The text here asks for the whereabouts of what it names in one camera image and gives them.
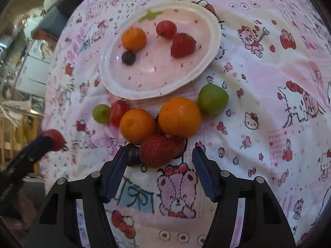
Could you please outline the person's left hand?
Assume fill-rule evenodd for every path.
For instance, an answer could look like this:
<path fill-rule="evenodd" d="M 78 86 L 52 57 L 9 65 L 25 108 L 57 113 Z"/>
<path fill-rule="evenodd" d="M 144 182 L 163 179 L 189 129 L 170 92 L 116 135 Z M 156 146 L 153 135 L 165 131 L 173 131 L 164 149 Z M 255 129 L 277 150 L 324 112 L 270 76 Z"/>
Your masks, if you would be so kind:
<path fill-rule="evenodd" d="M 18 190 L 14 190 L 8 199 L 13 210 L 20 215 L 20 219 L 9 217 L 8 214 L 1 216 L 3 222 L 15 238 L 24 238 L 34 221 L 37 213 L 38 186 L 32 182 L 24 182 Z"/>

